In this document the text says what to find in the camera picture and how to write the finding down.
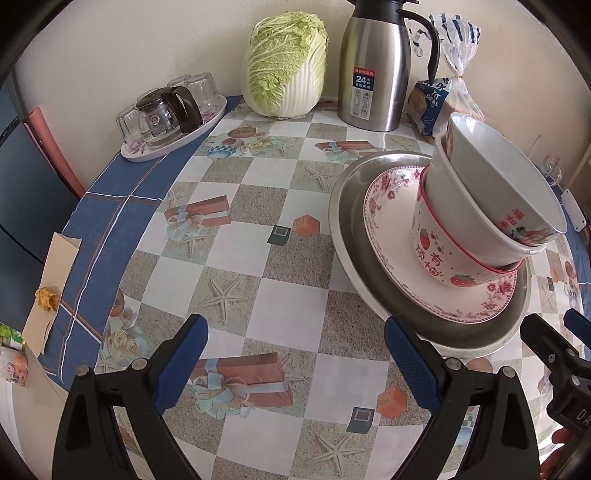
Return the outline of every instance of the striped plastic bag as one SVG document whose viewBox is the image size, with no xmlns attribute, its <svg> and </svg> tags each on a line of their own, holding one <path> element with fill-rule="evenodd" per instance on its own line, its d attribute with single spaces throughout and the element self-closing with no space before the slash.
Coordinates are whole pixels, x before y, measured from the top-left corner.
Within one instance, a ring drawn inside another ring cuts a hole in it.
<svg viewBox="0 0 591 480">
<path fill-rule="evenodd" d="M 408 98 L 406 111 L 421 136 L 433 143 L 434 137 L 445 132 L 452 113 L 467 113 L 481 121 L 484 121 L 484 115 L 462 78 L 478 50 L 480 28 L 460 15 L 429 15 L 429 20 L 439 33 L 441 53 L 455 76 L 436 79 L 433 85 L 426 80 L 417 82 Z M 429 38 L 428 32 L 417 30 L 410 33 L 415 54 L 423 56 L 421 38 Z"/>
</svg>

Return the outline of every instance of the teapot handle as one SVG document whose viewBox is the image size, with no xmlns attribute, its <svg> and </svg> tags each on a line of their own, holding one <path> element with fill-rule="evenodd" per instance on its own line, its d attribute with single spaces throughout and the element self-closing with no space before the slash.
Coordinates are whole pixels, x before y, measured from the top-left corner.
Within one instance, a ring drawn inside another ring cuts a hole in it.
<svg viewBox="0 0 591 480">
<path fill-rule="evenodd" d="M 203 125 L 203 117 L 191 92 L 185 87 L 175 87 L 162 94 L 162 100 L 174 112 L 181 132 L 189 134 Z"/>
<path fill-rule="evenodd" d="M 431 37 L 431 57 L 429 58 L 429 65 L 427 66 L 427 71 L 429 75 L 429 85 L 433 85 L 433 83 L 435 83 L 437 69 L 439 68 L 439 52 L 441 49 L 441 45 L 439 42 L 439 34 L 437 33 L 437 30 L 435 30 L 433 24 L 425 17 L 422 17 L 421 15 L 418 15 L 415 12 L 411 12 L 409 10 L 403 10 L 402 8 L 398 9 L 397 12 L 401 17 L 414 20 L 415 22 L 419 22 L 429 32 L 429 35 Z"/>
</svg>

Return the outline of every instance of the white oval tray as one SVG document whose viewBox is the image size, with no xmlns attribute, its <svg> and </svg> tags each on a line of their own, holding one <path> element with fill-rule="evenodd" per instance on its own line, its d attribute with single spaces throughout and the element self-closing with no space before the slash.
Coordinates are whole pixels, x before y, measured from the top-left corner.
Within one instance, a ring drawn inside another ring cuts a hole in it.
<svg viewBox="0 0 591 480">
<path fill-rule="evenodd" d="M 121 145 L 121 155 L 123 155 L 129 161 L 138 163 L 138 162 L 153 160 L 155 158 L 162 157 L 168 153 L 175 151 L 178 148 L 185 146 L 189 142 L 192 142 L 196 138 L 203 135 L 210 128 L 215 127 L 217 125 L 217 123 L 222 119 L 224 114 L 226 113 L 226 105 L 228 104 L 228 101 L 226 100 L 226 97 L 224 97 L 224 96 L 220 95 L 220 98 L 222 99 L 222 105 L 221 105 L 221 109 L 218 112 L 218 114 L 215 117 L 213 117 L 210 121 L 204 123 L 202 126 L 200 126 L 198 129 L 196 129 L 194 132 L 191 132 L 183 137 L 180 137 L 180 138 L 176 139 L 174 142 L 172 142 L 168 145 L 163 145 L 162 147 L 149 147 L 146 145 L 146 147 L 143 149 L 143 151 L 140 150 L 139 152 L 136 152 L 136 153 L 131 153 L 129 151 L 129 149 L 127 148 L 127 144 L 124 143 L 123 145 Z"/>
</svg>

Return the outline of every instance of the blue gripper pad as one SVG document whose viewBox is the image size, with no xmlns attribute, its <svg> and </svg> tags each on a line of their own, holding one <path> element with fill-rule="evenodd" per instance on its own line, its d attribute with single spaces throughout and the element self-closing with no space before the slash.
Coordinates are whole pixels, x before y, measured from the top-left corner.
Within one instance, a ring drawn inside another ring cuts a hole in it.
<svg viewBox="0 0 591 480">
<path fill-rule="evenodd" d="M 158 378 L 154 407 L 160 415 L 163 415 L 166 409 L 177 404 L 187 380 L 207 344 L 208 334 L 207 320 L 201 315 L 197 315 L 195 324 L 179 344 Z"/>
<path fill-rule="evenodd" d="M 587 348 L 591 348 L 591 322 L 585 316 L 575 309 L 569 309 L 564 314 L 564 326 L 573 332 Z"/>
<path fill-rule="evenodd" d="M 440 407 L 437 380 L 423 357 L 397 323 L 396 316 L 386 320 L 384 340 L 417 404 L 435 415 Z"/>
</svg>

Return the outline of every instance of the white plate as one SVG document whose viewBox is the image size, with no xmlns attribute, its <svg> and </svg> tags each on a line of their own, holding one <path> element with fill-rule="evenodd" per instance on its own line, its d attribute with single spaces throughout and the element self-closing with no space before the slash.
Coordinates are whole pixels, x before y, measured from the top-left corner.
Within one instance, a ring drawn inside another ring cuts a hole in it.
<svg viewBox="0 0 591 480">
<path fill-rule="evenodd" d="M 378 261 L 394 284 L 414 303 L 440 318 L 482 323 L 508 305 L 517 274 L 471 288 L 453 288 L 433 279 L 419 263 L 411 223 L 422 167 L 385 171 L 369 186 L 363 222 Z"/>
<path fill-rule="evenodd" d="M 146 145 L 142 150 L 140 150 L 139 152 L 136 152 L 136 153 L 130 152 L 129 149 L 127 148 L 127 144 L 124 143 L 123 145 L 121 145 L 121 155 L 123 155 L 125 158 L 127 158 L 127 160 L 132 161 L 132 162 L 148 161 L 148 160 L 153 160 L 158 157 L 162 157 L 162 156 L 164 156 L 168 153 L 171 153 L 171 152 L 177 150 L 178 148 L 181 148 L 181 147 L 185 146 L 186 144 L 192 142 L 196 138 L 203 135 L 210 128 L 215 127 L 217 125 L 217 123 L 224 116 L 224 113 L 226 113 L 226 105 L 228 104 L 228 101 L 226 100 L 226 97 L 224 97 L 224 96 L 220 96 L 220 98 L 222 100 L 222 104 L 220 106 L 221 108 L 220 108 L 219 112 L 216 113 L 216 115 L 212 119 L 205 122 L 202 126 L 200 126 L 198 129 L 196 129 L 194 132 L 191 132 L 183 137 L 180 137 L 180 138 L 176 139 L 174 142 L 172 142 L 168 145 L 163 145 L 162 147 L 149 147 Z"/>
</svg>

